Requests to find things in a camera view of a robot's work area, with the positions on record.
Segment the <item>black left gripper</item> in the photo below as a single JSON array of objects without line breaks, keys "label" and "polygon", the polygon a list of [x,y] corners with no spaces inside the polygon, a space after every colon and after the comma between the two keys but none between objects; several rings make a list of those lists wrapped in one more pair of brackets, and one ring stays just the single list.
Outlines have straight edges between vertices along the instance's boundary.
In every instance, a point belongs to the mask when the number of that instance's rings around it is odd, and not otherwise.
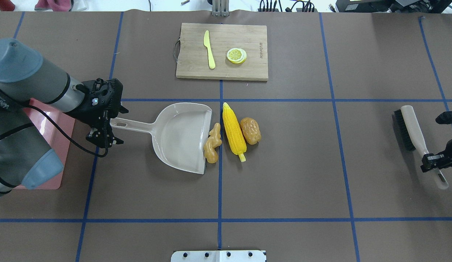
[{"label": "black left gripper", "polygon": [[105,124],[119,113],[129,113],[121,104],[123,84],[116,78],[107,81],[98,78],[83,82],[77,90],[84,92],[84,99],[67,115],[91,127],[86,140],[99,148],[124,144],[122,139],[114,136],[110,124]]}]

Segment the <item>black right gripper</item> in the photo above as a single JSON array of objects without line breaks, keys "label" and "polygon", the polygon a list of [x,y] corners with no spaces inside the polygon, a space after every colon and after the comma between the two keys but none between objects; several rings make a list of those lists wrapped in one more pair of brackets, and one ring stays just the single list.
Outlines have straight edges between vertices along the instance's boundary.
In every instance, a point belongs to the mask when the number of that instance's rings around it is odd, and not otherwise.
[{"label": "black right gripper", "polygon": [[[441,113],[436,117],[435,122],[437,124],[452,125],[452,111]],[[448,167],[452,167],[452,139],[446,144],[444,154],[424,154],[420,168],[423,173],[426,173],[433,169],[444,169]]]}]

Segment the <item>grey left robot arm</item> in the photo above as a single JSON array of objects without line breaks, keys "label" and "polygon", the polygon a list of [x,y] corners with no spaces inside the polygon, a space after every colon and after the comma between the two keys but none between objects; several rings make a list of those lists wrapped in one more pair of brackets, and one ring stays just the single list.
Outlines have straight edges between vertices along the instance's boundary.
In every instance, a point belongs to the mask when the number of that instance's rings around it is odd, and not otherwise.
[{"label": "grey left robot arm", "polygon": [[[113,145],[124,143],[110,126],[113,118],[128,113],[121,104],[122,93],[123,84],[116,78],[78,81],[19,40],[0,39],[0,197],[19,185],[33,190],[64,169],[24,109],[38,111],[76,147],[103,158]],[[31,105],[32,99],[87,124],[86,140],[104,153],[81,146],[42,109]]]}]

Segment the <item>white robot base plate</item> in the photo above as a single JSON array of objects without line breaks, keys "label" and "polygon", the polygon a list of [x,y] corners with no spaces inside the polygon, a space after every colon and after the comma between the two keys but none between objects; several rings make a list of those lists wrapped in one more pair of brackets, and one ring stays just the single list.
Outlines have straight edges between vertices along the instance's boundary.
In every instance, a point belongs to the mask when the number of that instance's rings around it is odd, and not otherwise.
[{"label": "white robot base plate", "polygon": [[176,251],[171,262],[266,262],[262,250],[195,250]]}]

